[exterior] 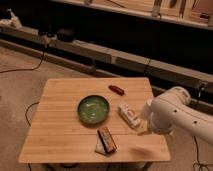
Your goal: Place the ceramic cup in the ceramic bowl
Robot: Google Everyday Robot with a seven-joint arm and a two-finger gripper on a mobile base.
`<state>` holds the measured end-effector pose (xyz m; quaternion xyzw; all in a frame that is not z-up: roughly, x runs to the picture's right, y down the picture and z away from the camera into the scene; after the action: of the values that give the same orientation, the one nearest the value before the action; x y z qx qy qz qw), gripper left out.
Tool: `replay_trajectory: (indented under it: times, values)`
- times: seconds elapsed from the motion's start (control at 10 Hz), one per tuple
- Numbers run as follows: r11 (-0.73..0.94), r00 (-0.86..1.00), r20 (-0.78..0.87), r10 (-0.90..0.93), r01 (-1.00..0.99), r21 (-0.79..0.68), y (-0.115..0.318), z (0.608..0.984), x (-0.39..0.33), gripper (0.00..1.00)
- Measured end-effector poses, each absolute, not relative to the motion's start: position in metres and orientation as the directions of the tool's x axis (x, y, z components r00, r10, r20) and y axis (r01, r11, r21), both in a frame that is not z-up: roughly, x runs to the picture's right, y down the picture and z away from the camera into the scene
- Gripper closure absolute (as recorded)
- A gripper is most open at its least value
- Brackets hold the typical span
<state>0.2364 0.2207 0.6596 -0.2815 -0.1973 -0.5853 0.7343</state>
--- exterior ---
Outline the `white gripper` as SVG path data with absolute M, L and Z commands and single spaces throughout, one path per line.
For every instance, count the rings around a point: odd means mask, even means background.
M 141 123 L 137 129 L 137 134 L 138 135 L 142 135 L 142 134 L 149 134 L 149 120 L 150 120 L 150 116 L 151 116 L 151 100 L 148 100 L 140 113 L 140 119 L 141 119 Z

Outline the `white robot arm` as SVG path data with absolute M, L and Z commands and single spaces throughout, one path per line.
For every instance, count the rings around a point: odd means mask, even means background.
M 191 96 L 183 87 L 173 87 L 147 100 L 141 118 L 157 134 L 169 134 L 174 125 L 213 145 L 213 116 L 189 107 Z

